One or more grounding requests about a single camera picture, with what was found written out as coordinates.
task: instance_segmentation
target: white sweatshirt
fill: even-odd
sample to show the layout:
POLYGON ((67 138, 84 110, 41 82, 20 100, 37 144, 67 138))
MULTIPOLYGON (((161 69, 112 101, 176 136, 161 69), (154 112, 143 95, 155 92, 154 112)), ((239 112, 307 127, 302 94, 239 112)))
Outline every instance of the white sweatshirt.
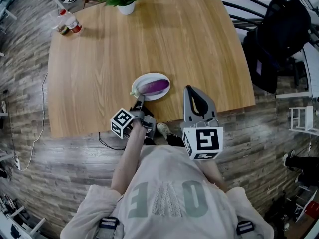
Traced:
POLYGON ((121 239, 274 237, 243 188, 224 193, 181 147, 144 146, 123 198, 115 190, 92 185, 61 239, 93 239, 99 221, 108 216, 119 219, 114 238, 121 239), (238 219, 251 221, 254 231, 237 235, 238 219))

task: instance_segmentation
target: eggplant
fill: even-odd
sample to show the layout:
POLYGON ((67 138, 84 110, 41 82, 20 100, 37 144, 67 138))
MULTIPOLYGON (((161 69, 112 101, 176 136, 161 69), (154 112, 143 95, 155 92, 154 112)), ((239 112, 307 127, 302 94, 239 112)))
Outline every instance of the eggplant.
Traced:
POLYGON ((169 86, 169 81, 166 79, 160 79, 153 82, 146 83, 137 87, 132 91, 131 95, 139 96, 140 94, 151 96, 160 93, 169 86))

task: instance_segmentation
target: wooden floor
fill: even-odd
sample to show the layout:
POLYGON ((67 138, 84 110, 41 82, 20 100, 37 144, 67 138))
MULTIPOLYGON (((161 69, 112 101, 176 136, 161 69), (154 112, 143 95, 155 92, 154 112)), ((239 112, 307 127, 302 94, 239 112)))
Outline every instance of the wooden floor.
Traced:
MULTIPOLYGON (((48 13, 56 9, 52 0, 16 0, 10 10, 18 17, 8 19, 6 36, 1 36, 0 92, 9 89, 11 131, 15 151, 25 168, 33 141, 42 129, 41 84, 47 73, 51 30, 48 13)), ((0 190, 18 197, 28 211, 46 218, 43 231, 52 238, 72 218, 91 184, 109 186, 121 151, 102 146, 97 134, 74 139, 52 139, 47 110, 47 84, 44 84, 44 133, 35 144, 28 170, 14 168, 11 181, 0 178, 0 190)), ((293 87, 289 77, 279 79, 278 92, 293 87)), ((284 151, 305 150, 310 137, 288 131, 288 107, 310 104, 309 98, 276 100, 274 95, 254 87, 256 105, 218 114, 224 127, 224 152, 217 162, 231 186, 242 186, 253 206, 263 214, 271 199, 282 190, 295 192, 296 172, 282 166, 284 151)), ((174 130, 179 122, 170 124, 174 130)), ((102 134, 111 146, 125 143, 111 133, 102 134)), ((318 138, 312 137, 310 155, 318 154, 318 138)), ((13 152, 9 119, 0 132, 0 148, 13 152)))

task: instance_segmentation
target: white chair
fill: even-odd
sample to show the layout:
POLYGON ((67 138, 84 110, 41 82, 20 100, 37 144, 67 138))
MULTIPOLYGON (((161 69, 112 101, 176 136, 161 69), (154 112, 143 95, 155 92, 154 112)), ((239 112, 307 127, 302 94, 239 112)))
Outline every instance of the white chair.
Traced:
POLYGON ((313 128, 314 122, 314 108, 312 106, 307 107, 289 107, 291 111, 291 123, 289 131, 308 133, 319 136, 319 129, 313 128), (305 110, 305 124, 301 126, 301 110, 305 110), (298 111, 298 116, 294 117, 294 111, 298 111))

